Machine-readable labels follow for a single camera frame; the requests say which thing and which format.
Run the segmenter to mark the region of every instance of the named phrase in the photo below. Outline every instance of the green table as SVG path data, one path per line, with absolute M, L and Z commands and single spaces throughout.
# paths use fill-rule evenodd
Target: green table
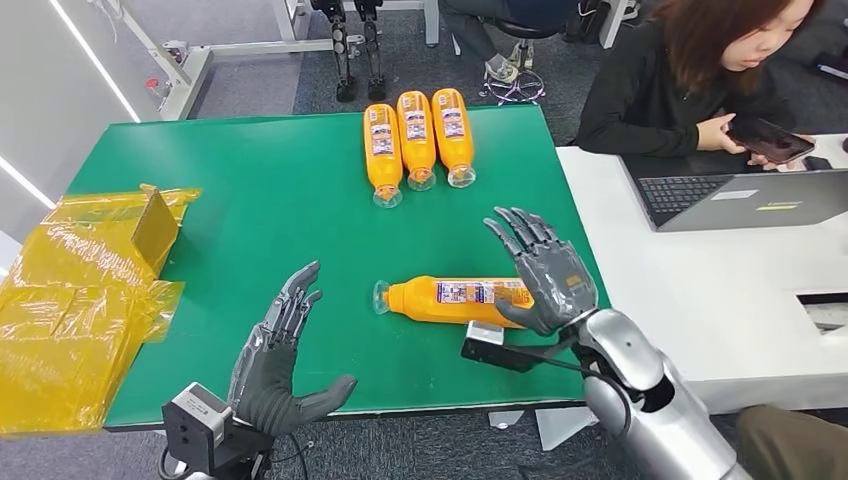
M 549 366 L 519 374 L 463 359 L 465 328 L 376 315 L 371 290 L 418 275 L 514 276 L 482 223 L 496 205 L 545 216 L 595 278 L 589 249 L 538 107 L 470 111 L 477 182 L 417 193 L 377 208 L 364 168 L 361 114 L 113 125 L 68 193 L 202 187 L 162 278 L 186 282 L 164 342 L 142 347 L 106 427 L 151 428 L 160 407 L 197 381 L 226 398 L 233 363 L 286 278 L 322 262 L 300 344 L 295 393 L 350 373 L 342 413 L 484 407 L 582 396 L 579 376 Z M 608 305 L 601 287 L 601 301 Z M 539 342 L 513 331 L 514 342 Z

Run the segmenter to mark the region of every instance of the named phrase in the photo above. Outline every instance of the chair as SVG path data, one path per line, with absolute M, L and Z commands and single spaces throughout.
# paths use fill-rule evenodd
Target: chair
M 512 84 L 498 82 L 488 74 L 484 74 L 480 96 L 492 95 L 498 99 L 498 105 L 504 103 L 536 103 L 537 99 L 545 96 L 545 82 L 536 72 L 527 68 L 528 52 L 533 40 L 552 37 L 559 33 L 560 27 L 538 30 L 506 20 L 494 20 L 492 24 L 507 35 L 521 40 L 518 44 L 520 52 L 519 74 Z

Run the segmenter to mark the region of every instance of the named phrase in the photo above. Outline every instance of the robot leg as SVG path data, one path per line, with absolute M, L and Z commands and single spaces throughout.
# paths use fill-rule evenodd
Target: robot leg
M 354 0 L 359 18 L 364 23 L 365 50 L 368 52 L 368 67 L 371 78 L 368 80 L 368 98 L 373 101 L 386 99 L 386 80 L 380 68 L 380 43 L 377 40 L 377 7 L 383 6 L 383 0 Z
M 312 9 L 321 11 L 332 25 L 333 53 L 339 72 L 336 100 L 350 102 L 356 95 L 354 90 L 356 80 L 350 74 L 344 5 L 342 0 L 311 0 L 311 2 Z

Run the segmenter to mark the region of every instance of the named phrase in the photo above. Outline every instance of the black cable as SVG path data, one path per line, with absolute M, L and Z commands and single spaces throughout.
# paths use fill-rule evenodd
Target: black cable
M 615 391 L 615 393 L 618 395 L 618 398 L 621 400 L 621 404 L 624 407 L 624 425 L 621 427 L 621 431 L 619 431 L 615 435 L 615 437 L 613 438 L 613 441 L 620 441 L 622 438 L 624 438 L 625 435 L 627 435 L 627 432 L 630 430 L 630 424 L 633 421 L 633 418 L 632 418 L 633 415 L 630 412 L 630 399 L 627 397 L 627 392 L 625 392 L 624 389 L 621 388 L 621 385 L 615 383 L 615 380 L 611 379 L 610 377 L 608 377 L 608 376 L 606 376 L 602 373 L 596 372 L 596 371 L 589 369 L 589 368 L 586 368 L 586 367 L 582 367 L 580 365 L 575 365 L 573 363 L 555 360 L 553 358 L 545 358 L 544 362 L 549 363 L 551 365 L 554 365 L 556 367 L 564 368 L 566 370 L 572 370 L 572 371 L 575 371 L 575 372 L 580 372 L 584 375 L 588 375 L 590 377 L 595 377 L 598 380 L 609 385 L 610 388 L 612 388 Z
M 159 457 L 159 463 L 156 464 L 156 472 L 159 474 L 159 478 L 162 480 L 185 480 L 191 475 L 192 472 L 188 466 L 186 466 L 186 471 L 179 475 L 171 475 L 170 473 L 165 471 L 165 460 L 168 459 L 168 446 L 165 445 L 165 448 L 162 449 L 162 455 Z
M 541 358 L 540 357 L 540 359 L 542 361 L 544 361 L 545 363 L 548 363 L 550 365 L 554 365 L 556 367 L 564 368 L 566 370 L 572 370 L 572 371 L 575 371 L 575 372 L 580 372 L 584 375 L 587 375 L 587 376 L 590 376 L 590 377 L 595 377 L 598 380 L 606 383 L 607 385 L 609 385 L 615 391 L 615 393 L 618 395 L 618 398 L 621 400 L 622 405 L 624 406 L 624 425 L 621 427 L 621 430 L 617 434 L 615 434 L 615 436 L 612 439 L 612 442 L 608 443 L 606 445 L 606 447 L 604 447 L 604 449 L 601 450 L 600 452 L 598 452 L 597 454 L 595 454 L 591 457 L 585 458 L 585 459 L 583 459 L 583 460 L 581 460 L 577 463 L 572 463 L 570 465 L 565 466 L 565 468 L 568 469 L 568 470 L 581 469 L 581 468 L 585 467 L 586 465 L 589 465 L 590 463 L 594 463 L 599 458 L 601 458 L 601 456 L 604 456 L 607 453 L 609 453 L 610 448 L 612 448 L 615 444 L 620 442 L 624 438 L 624 436 L 627 435 L 627 432 L 630 430 L 630 424 L 633 421 L 632 413 L 630 412 L 630 400 L 627 397 L 627 392 L 625 392 L 624 389 L 621 388 L 621 385 L 615 383 L 615 380 L 613 380 L 612 378 L 610 378 L 606 375 L 603 375 L 603 374 L 596 372 L 594 370 L 582 367 L 580 365 L 575 365 L 573 363 L 555 360 L 553 358 Z M 527 466 L 527 465 L 519 465 L 518 466 L 518 474 L 521 476 L 522 480 L 528 480 L 528 478 L 527 478 L 528 471 L 543 472 L 543 471 L 546 471 L 546 470 L 554 470 L 554 469 L 560 469 L 560 468 L 563 468 L 563 467 L 559 467 L 559 466 L 533 467 L 533 466 Z
M 294 434 L 288 433 L 289 439 L 291 439 L 292 444 L 294 444 L 295 455 L 300 459 L 300 468 L 303 470 L 303 480 L 309 480 L 309 471 L 306 470 L 306 458 L 303 456 L 303 451 L 309 448 L 312 448 L 312 442 L 309 442 L 306 445 L 306 448 L 300 448 L 300 443 L 297 441 L 297 438 L 294 437 Z
M 303 447 L 303 448 L 301 448 L 300 450 L 296 451 L 295 453 L 293 453 L 293 454 L 289 455 L 288 457 L 280 458 L 280 459 L 278 459 L 278 460 L 274 460 L 274 459 L 272 459 L 272 460 L 271 460 L 271 463 L 283 463 L 283 462 L 287 462 L 287 461 L 291 460 L 292 458 L 294 458 L 294 457 L 296 457 L 296 456 L 298 456 L 298 455 L 302 455 L 302 454 L 303 454 L 303 452 L 305 452 L 305 451 L 309 450 L 310 448 L 312 448 L 312 447 L 314 447 L 314 446 L 315 446 L 315 444 L 314 444 L 314 443 L 312 443 L 312 442 L 308 442 L 308 443 L 306 444 L 306 446 L 305 446 L 305 447 Z

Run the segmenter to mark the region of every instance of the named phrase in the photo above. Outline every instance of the light strip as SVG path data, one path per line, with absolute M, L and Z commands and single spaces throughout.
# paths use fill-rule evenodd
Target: light strip
M 26 179 L 21 172 L 19 172 L 15 167 L 12 166 L 11 163 L 7 162 L 5 158 L 0 156 L 0 168 L 2 168 L 6 173 L 8 173 L 12 178 L 15 179 L 22 187 L 24 187 L 29 193 L 31 193 L 35 198 L 38 199 L 41 203 L 47 206 L 50 210 L 56 208 L 56 204 L 53 200 L 47 198 L 47 195 L 41 193 L 41 190 L 36 188 L 35 185 L 32 184 L 29 180 Z
M 56 10 L 56 13 L 58 13 L 62 21 L 65 22 L 65 25 L 68 27 L 68 30 L 70 30 L 74 38 L 77 39 L 77 42 L 80 44 L 80 47 L 82 47 L 82 49 L 85 51 L 85 54 L 88 55 L 88 58 L 91 60 L 91 63 L 93 63 L 94 66 L 97 67 L 97 71 L 100 72 L 100 75 L 102 75 L 103 79 L 106 80 L 106 83 L 109 84 L 109 88 L 111 88 L 112 92 L 115 93 L 115 96 L 118 97 L 118 100 L 121 102 L 121 105 L 124 106 L 124 108 L 127 110 L 127 113 L 129 113 L 130 117 L 132 117 L 133 121 L 135 123 L 141 123 L 141 119 L 138 117 L 138 114 L 135 113 L 135 110 L 133 110 L 129 100 L 127 100 L 127 97 L 125 97 L 124 94 L 121 93 L 121 89 L 118 88 L 118 84 L 116 84 L 115 81 L 112 80 L 112 77 L 109 75 L 109 72 L 106 71 L 106 67 L 104 67 L 103 64 L 100 63 L 100 59 L 98 59 L 97 56 L 94 54 L 94 51 L 88 45 L 88 42 L 85 41 L 85 38 L 83 38 L 80 31 L 77 29 L 77 26 L 74 25 L 74 22 L 71 21 L 70 17 L 68 17 L 68 14 L 65 13 L 65 9 L 62 8 L 61 5 L 59 5 L 58 0 L 50 0 L 50 5 L 53 6 L 53 8 Z

